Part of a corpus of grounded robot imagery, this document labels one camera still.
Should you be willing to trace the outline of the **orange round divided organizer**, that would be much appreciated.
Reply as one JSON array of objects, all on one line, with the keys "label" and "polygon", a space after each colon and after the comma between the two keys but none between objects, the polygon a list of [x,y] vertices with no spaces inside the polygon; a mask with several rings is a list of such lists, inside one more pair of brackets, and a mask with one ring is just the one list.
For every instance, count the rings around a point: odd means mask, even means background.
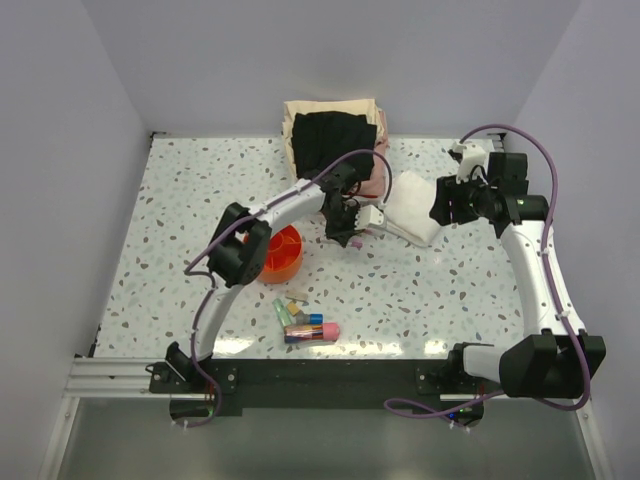
[{"label": "orange round divided organizer", "polygon": [[288,225],[271,237],[258,280],[265,284],[288,282],[298,273],[302,260],[301,235],[293,225]]}]

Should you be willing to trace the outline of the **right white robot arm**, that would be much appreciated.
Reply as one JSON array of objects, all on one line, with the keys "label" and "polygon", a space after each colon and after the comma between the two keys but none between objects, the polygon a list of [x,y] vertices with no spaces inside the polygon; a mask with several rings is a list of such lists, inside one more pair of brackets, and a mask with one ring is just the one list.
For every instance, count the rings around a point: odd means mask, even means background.
[{"label": "right white robot arm", "polygon": [[482,378],[509,397],[581,401],[606,346],[587,333],[573,307],[552,240],[549,201],[528,191],[526,155],[475,144],[448,154],[458,170],[438,179],[430,216],[441,226],[488,221],[510,261],[524,324],[523,339],[508,348],[455,345],[445,369],[448,386],[466,393]]}]

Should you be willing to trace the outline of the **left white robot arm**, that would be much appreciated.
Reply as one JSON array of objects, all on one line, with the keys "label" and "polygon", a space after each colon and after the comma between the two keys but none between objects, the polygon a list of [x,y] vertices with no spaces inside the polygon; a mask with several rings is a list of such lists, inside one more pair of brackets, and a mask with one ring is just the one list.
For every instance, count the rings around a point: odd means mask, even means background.
[{"label": "left white robot arm", "polygon": [[196,392],[216,381],[204,362],[211,358],[215,340],[233,302],[242,289],[256,280],[267,263],[271,238],[294,222],[316,213],[325,219],[325,236],[347,247],[356,235],[359,205],[346,198],[358,183],[353,166],[345,161],[297,181],[293,187],[257,206],[230,204],[209,245],[185,269],[187,276],[207,261],[203,273],[211,287],[196,310],[188,350],[177,342],[167,348],[165,362],[173,382],[185,392]]}]

